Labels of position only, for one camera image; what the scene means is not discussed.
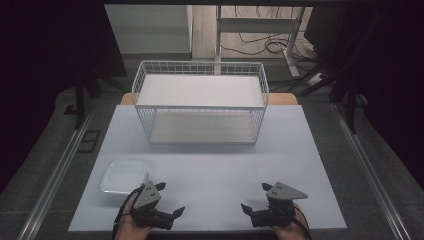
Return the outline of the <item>black metal stand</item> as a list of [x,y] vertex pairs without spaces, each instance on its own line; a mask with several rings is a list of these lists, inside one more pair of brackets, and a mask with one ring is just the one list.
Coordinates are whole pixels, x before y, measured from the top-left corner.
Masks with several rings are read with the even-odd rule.
[[339,103],[347,97],[345,104],[345,122],[352,134],[356,133],[355,112],[357,108],[357,95],[359,85],[352,67],[344,67],[337,72],[336,83],[330,92],[329,98],[334,103]]
[[79,71],[75,76],[75,94],[76,94],[76,125],[75,129],[79,130],[85,120],[85,91],[91,98],[100,98],[102,90],[97,82],[100,79],[112,87],[120,90],[123,93],[128,93],[130,89],[123,83],[106,75],[98,69],[89,71]]

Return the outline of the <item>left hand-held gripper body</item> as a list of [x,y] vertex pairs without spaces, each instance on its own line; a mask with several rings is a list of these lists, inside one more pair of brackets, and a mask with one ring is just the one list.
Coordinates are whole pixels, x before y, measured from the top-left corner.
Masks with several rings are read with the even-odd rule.
[[156,209],[156,205],[161,199],[160,191],[158,191],[152,181],[142,185],[142,190],[133,200],[130,216],[139,227],[153,227],[159,229],[170,230],[173,221],[164,213]]

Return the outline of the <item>white metal desk frame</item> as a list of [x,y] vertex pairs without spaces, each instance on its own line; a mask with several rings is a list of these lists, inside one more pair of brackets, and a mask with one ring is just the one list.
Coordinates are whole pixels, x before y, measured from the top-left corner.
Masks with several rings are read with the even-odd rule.
[[221,34],[222,33],[275,33],[288,34],[287,46],[283,50],[288,69],[293,78],[300,74],[293,58],[293,48],[302,24],[305,7],[298,10],[297,16],[290,19],[265,19],[265,18],[223,18],[222,7],[216,7],[216,45],[214,60],[221,61]]

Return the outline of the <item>person's right hand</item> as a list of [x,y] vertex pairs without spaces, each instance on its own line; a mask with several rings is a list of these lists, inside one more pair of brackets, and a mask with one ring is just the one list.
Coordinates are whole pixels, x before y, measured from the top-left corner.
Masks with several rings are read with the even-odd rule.
[[[300,213],[298,206],[295,207],[295,219],[307,228],[304,215]],[[271,229],[274,231],[279,240],[308,240],[307,234],[296,223],[292,222],[286,227],[273,226]]]

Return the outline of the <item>aluminium rail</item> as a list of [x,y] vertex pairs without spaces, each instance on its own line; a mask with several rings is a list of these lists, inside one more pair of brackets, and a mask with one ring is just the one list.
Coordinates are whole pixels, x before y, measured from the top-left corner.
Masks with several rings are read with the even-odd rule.
[[394,237],[397,240],[412,240],[397,207],[384,188],[359,138],[349,128],[342,106],[334,103],[331,106]]
[[87,115],[78,130],[75,130],[66,148],[52,171],[46,185],[40,193],[32,211],[23,225],[16,240],[34,240],[48,213],[48,210],[58,192],[60,185],[75,156],[83,135],[87,130],[97,107],[97,100],[90,100],[87,105]]

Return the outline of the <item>wooden table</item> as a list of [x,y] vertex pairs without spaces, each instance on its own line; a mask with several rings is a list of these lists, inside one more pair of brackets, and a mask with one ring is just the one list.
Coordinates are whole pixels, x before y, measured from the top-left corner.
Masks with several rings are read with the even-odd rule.
[[[126,93],[121,99],[121,105],[132,105],[132,94]],[[292,93],[270,93],[268,99],[269,105],[297,105],[298,101]]]

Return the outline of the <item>white rectangular dish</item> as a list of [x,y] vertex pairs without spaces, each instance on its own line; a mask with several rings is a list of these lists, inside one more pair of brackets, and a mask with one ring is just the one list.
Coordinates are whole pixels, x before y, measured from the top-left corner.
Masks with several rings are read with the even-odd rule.
[[100,189],[112,197],[124,197],[148,179],[147,165],[140,160],[114,160],[106,168]]

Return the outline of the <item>white wire two-tier rack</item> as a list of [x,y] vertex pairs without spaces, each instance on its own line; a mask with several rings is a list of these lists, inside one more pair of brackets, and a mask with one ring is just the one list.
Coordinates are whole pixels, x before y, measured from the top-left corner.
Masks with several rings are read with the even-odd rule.
[[268,100],[258,62],[143,61],[132,85],[152,144],[254,144]]

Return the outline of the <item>dark curtain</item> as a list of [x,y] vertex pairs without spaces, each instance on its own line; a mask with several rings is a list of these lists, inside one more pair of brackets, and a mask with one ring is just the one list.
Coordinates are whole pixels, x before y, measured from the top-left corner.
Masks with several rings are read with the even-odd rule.
[[335,71],[358,56],[330,98],[354,86],[373,127],[424,190],[424,0],[315,7],[305,38]]
[[0,193],[52,115],[57,95],[98,74],[124,77],[106,0],[0,0]]

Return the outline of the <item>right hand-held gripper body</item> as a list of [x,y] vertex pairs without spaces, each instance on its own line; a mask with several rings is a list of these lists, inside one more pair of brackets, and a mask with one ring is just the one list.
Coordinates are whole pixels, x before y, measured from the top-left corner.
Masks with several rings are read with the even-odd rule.
[[253,211],[250,216],[254,227],[288,226],[294,219],[294,200],[306,199],[308,195],[284,183],[277,182],[272,189],[265,191],[268,201],[266,210]]

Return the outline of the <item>white cabinet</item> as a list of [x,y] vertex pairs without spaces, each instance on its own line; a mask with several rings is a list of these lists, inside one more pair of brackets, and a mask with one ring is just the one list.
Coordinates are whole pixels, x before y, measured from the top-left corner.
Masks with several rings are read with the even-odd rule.
[[191,5],[105,4],[105,10],[123,55],[191,58]]

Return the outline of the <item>person's left hand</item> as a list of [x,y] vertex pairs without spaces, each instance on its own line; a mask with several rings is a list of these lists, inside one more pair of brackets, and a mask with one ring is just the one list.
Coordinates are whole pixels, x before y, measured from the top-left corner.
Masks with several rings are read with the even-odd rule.
[[146,240],[152,227],[139,227],[129,214],[124,214],[118,222],[113,240]]

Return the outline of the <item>black rectangular floor frame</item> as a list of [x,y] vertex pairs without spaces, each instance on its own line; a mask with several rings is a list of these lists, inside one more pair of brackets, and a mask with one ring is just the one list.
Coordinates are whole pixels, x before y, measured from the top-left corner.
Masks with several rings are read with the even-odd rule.
[[77,152],[78,153],[93,153],[100,137],[99,130],[86,131],[80,141]]

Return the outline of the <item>white power strip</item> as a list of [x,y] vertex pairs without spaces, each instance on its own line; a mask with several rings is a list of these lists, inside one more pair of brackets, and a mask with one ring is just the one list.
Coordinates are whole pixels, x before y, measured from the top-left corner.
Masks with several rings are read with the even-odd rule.
[[324,75],[322,73],[317,73],[308,81],[308,85],[310,86],[315,85],[316,83],[320,82],[323,78],[324,78]]

